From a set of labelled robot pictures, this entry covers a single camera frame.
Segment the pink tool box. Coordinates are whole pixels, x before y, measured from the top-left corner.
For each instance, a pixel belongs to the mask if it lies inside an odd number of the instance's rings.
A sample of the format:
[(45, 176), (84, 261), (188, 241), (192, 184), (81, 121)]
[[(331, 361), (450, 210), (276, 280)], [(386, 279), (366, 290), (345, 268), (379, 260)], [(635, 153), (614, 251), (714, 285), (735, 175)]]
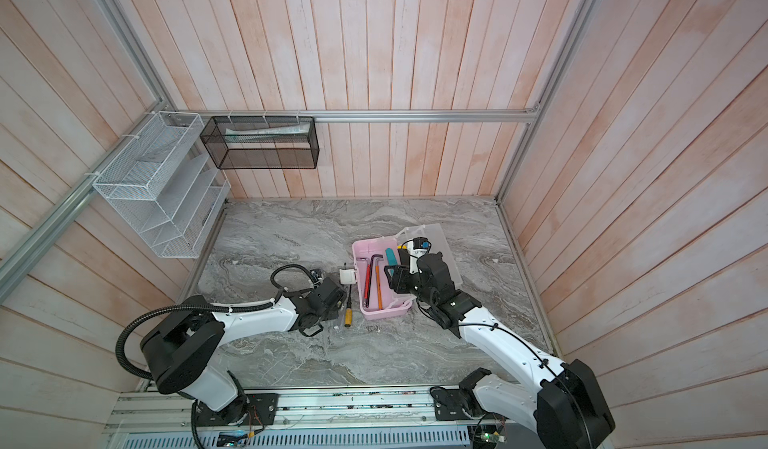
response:
[(352, 244), (354, 267), (357, 271), (359, 308), (366, 320), (380, 320), (405, 315), (413, 305), (415, 296), (409, 292), (397, 293), (390, 288), (394, 277), (393, 266), (410, 269), (406, 244), (413, 239), (426, 239), (431, 244), (430, 254), (440, 252), (457, 288), (462, 285), (458, 266), (440, 224), (411, 226), (395, 235), (358, 240)]

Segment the teal utility knife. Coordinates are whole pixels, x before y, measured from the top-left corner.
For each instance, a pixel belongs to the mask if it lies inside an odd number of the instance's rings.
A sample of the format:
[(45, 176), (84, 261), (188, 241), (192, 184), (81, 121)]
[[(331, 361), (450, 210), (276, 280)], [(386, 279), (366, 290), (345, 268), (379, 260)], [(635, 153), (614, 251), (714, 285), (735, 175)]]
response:
[(395, 252), (394, 252), (393, 249), (387, 248), (385, 250), (385, 254), (386, 254), (387, 265), (388, 266), (397, 266), (398, 265), (398, 260), (397, 260), (397, 257), (395, 255)]

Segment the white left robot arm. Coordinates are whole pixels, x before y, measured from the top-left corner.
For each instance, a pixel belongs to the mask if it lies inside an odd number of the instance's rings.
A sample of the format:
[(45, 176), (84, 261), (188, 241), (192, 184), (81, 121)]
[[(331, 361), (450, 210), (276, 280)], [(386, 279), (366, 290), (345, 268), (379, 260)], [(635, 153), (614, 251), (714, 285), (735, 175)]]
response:
[(338, 316), (345, 299), (345, 291), (330, 278), (255, 304), (216, 305), (194, 296), (166, 308), (140, 349), (160, 393), (185, 395), (223, 412), (243, 404), (244, 391), (233, 375), (214, 365), (220, 347), (266, 333), (296, 331), (313, 337), (325, 321)]

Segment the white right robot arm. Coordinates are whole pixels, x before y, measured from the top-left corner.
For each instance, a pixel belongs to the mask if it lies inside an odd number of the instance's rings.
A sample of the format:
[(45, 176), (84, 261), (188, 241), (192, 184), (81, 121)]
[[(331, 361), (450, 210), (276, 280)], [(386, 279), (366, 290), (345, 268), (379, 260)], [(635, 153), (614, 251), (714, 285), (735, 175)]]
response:
[(399, 251), (385, 268), (389, 287), (425, 304), (424, 314), (475, 346), (513, 377), (508, 383), (480, 368), (461, 389), (472, 408), (497, 414), (538, 435), (546, 448), (598, 448), (616, 422), (592, 369), (566, 363), (502, 324), (479, 300), (458, 289), (441, 253)]

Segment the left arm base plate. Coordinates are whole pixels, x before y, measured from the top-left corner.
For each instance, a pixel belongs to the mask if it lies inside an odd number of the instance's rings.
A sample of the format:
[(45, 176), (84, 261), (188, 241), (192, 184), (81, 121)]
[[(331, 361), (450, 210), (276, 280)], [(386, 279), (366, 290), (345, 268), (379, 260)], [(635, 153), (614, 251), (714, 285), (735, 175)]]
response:
[(236, 397), (220, 411), (213, 411), (199, 402), (193, 421), (197, 427), (270, 426), (274, 424), (278, 401), (278, 393), (245, 394)]

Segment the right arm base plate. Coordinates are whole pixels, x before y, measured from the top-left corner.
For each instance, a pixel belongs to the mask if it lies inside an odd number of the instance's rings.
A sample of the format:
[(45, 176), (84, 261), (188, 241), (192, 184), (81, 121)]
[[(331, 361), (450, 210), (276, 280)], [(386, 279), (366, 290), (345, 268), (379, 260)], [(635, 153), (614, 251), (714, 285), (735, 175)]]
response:
[[(432, 386), (428, 392), (434, 402), (435, 417), (439, 421), (480, 419), (489, 413), (481, 408), (469, 390)], [(489, 414), (498, 420), (505, 420), (505, 417), (498, 413)]]

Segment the steel hex key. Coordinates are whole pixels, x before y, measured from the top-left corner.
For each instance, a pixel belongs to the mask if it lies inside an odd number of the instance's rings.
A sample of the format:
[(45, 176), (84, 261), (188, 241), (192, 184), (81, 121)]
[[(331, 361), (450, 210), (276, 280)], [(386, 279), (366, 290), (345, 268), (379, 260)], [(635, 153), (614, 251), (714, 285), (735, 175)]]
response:
[(371, 263), (371, 264), (372, 264), (372, 270), (373, 270), (373, 271), (372, 271), (371, 287), (372, 287), (372, 281), (373, 281), (373, 278), (374, 278), (374, 276), (375, 276), (375, 265), (376, 265), (376, 262), (377, 262), (377, 260), (380, 260), (380, 259), (382, 259), (382, 258), (383, 258), (383, 255), (382, 255), (382, 254), (373, 254), (373, 255), (370, 257), (369, 261), (368, 261), (368, 263)]

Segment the orange handled screwdriver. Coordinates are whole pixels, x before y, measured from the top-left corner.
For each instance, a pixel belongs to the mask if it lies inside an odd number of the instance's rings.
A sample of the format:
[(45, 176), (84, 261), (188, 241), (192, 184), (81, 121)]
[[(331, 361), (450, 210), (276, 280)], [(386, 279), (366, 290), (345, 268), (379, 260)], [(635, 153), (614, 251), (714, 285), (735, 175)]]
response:
[(345, 328), (350, 328), (353, 322), (352, 289), (353, 287), (351, 285), (347, 286), (347, 297), (346, 297), (345, 313), (344, 313)]

